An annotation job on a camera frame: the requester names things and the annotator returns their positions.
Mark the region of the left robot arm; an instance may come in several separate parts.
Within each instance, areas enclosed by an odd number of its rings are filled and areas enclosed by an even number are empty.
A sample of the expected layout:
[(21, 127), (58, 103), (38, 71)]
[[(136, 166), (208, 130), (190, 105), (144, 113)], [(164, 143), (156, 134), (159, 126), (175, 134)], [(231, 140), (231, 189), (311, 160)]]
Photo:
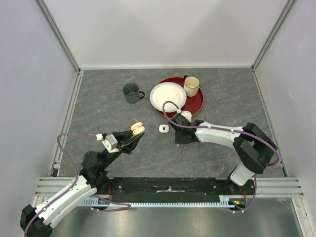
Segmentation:
[(105, 170), (121, 154), (131, 154), (144, 135), (140, 126), (124, 132), (98, 134), (95, 139), (105, 147), (102, 152), (85, 153), (82, 170), (75, 178), (49, 200), (33, 207), (23, 208), (20, 227), (26, 237), (48, 237), (55, 225), (84, 199), (108, 190), (109, 178)]

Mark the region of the white earbud case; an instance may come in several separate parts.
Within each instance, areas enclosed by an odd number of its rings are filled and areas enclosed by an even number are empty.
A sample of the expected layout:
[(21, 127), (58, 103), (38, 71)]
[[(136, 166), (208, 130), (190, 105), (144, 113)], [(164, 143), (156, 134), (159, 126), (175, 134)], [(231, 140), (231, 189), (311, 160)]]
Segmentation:
[(169, 126), (167, 124), (161, 124), (158, 127), (158, 131), (160, 133), (168, 133), (169, 132)]

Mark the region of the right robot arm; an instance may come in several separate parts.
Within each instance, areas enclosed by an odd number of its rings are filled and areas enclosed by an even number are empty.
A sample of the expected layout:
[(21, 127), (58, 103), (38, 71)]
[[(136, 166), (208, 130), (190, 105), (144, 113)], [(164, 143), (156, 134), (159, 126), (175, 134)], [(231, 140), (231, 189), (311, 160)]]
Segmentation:
[(190, 122), (183, 115), (176, 114), (169, 124), (175, 130), (177, 144), (215, 143), (235, 149), (240, 164), (226, 182), (227, 191), (234, 195), (243, 190), (250, 178), (263, 174), (268, 166), (280, 160), (275, 143), (253, 123), (244, 127), (226, 127), (198, 119)]

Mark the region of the pink earbud case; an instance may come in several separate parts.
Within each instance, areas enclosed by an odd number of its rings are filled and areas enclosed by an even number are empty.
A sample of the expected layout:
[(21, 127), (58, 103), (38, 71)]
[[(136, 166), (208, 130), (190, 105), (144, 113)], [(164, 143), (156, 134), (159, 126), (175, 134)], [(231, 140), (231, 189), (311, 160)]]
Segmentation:
[(136, 136), (143, 133), (145, 131), (145, 127), (142, 122), (137, 122), (131, 126), (130, 130), (132, 131), (132, 134)]

